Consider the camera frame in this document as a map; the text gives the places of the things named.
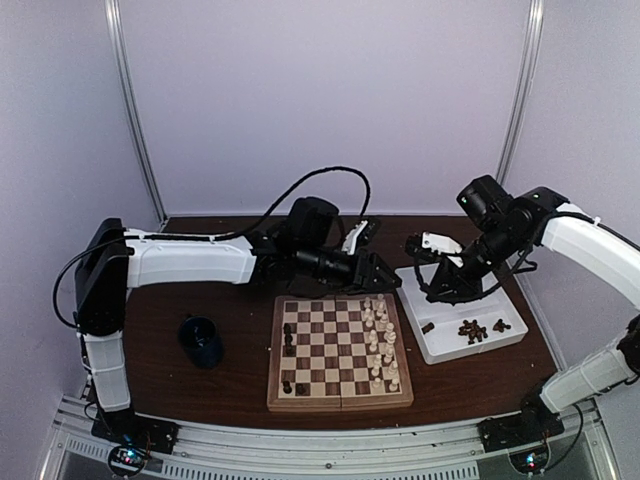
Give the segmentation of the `white plastic compartment tray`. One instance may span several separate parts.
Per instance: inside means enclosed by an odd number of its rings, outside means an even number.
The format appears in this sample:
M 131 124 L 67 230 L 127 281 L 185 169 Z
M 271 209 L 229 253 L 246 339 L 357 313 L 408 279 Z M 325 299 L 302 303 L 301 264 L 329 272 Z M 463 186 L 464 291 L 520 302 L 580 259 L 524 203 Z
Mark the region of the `white plastic compartment tray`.
M 502 289 L 482 300 L 454 306 L 430 303 L 426 300 L 426 294 L 420 290 L 411 267 L 398 268 L 395 273 L 402 279 L 402 286 L 397 290 L 399 299 L 428 365 L 516 344 L 528 333 L 526 323 Z M 512 328 L 504 333 L 492 331 L 492 326 L 499 318 Z M 464 320 L 473 319 L 488 328 L 489 336 L 482 343 L 469 345 L 466 337 L 458 335 L 458 329 Z M 430 322 L 435 328 L 424 334 L 422 328 Z

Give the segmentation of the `wooden chess board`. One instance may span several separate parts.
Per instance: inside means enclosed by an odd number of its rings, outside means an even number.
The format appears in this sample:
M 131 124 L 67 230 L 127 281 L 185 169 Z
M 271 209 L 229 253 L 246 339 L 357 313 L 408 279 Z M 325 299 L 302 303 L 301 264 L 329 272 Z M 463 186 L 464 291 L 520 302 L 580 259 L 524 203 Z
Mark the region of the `wooden chess board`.
M 383 294 L 395 324 L 400 368 L 400 392 L 358 395 L 359 380 L 366 379 L 361 313 L 366 297 L 328 296 L 303 299 L 280 296 L 274 303 L 266 405 L 271 412 L 307 413 L 368 411 L 404 408 L 413 404 L 414 394 L 406 349 L 394 296 Z M 284 354 L 283 326 L 292 325 L 296 354 Z M 291 382 L 292 392 L 283 392 L 282 382 Z M 306 386 L 305 395 L 296 386 Z

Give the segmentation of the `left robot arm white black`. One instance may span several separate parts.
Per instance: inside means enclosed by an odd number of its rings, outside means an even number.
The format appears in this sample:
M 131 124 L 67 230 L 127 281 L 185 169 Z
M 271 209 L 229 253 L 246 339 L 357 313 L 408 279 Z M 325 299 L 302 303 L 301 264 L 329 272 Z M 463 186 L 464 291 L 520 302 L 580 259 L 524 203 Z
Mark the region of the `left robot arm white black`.
M 360 219 L 327 239 L 339 210 L 313 196 L 297 199 L 288 215 L 265 231 L 251 226 L 218 235 L 150 233 L 104 220 L 86 249 L 62 272 L 74 273 L 76 308 L 65 320 L 79 335 L 97 397 L 98 418 L 123 444 L 144 433 L 131 401 L 123 331 L 130 291 L 149 285 L 217 282 L 257 285 L 313 279 L 345 294 L 387 293 L 401 286 L 393 269 L 367 246 L 379 228 Z

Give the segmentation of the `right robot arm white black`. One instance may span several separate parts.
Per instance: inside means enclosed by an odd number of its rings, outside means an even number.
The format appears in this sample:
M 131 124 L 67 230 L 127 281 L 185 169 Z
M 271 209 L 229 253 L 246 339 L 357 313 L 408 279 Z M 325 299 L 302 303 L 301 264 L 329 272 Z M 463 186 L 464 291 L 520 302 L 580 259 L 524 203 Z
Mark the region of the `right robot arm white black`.
M 462 190 L 457 202 L 481 234 L 467 246 L 448 236 L 420 234 L 417 256 L 438 265 L 431 281 L 416 276 L 427 301 L 455 306 L 482 300 L 501 287 L 484 289 L 485 276 L 509 258 L 516 260 L 511 274 L 534 271 L 528 257 L 542 247 L 562 256 L 562 265 L 588 294 L 588 305 L 598 300 L 595 285 L 602 283 L 638 307 L 638 245 L 567 197 L 543 186 L 514 197 L 485 175 Z M 527 397 L 513 419 L 513 433 L 533 441 L 550 426 L 551 417 L 638 378 L 639 320 L 633 318 L 606 346 L 555 373 Z

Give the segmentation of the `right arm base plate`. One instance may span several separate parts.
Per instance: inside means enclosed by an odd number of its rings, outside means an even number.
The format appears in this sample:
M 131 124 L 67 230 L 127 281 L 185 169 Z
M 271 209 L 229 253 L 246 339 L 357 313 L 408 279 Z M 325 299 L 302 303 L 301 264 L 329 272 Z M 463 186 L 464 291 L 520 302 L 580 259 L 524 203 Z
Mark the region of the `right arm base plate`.
M 477 428 L 486 453 L 540 443 L 565 431 L 557 416 L 539 422 L 523 413 L 488 418 L 481 421 Z

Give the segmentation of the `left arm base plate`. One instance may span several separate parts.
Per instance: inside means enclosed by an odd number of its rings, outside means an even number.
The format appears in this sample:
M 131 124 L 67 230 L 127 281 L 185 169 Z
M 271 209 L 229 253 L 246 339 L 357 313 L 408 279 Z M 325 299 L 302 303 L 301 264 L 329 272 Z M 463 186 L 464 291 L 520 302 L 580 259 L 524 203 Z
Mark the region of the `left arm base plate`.
M 178 431 L 174 422 L 127 412 L 106 413 L 91 428 L 94 437 L 163 454 L 173 452 Z

